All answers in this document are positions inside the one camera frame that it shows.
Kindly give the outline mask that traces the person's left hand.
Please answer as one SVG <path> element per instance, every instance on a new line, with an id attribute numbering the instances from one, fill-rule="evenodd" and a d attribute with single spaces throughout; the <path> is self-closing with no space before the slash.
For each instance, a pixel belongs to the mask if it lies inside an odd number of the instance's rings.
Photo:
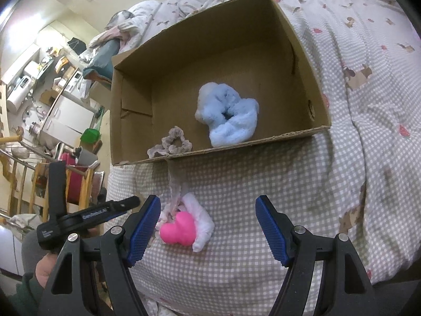
<path id="1" fill-rule="evenodd" d="M 46 287 L 48 278 L 51 275 L 57 261 L 58 255 L 55 253 L 47 253 L 43 258 L 38 261 L 35 269 L 35 278 L 38 284 L 42 287 Z"/>

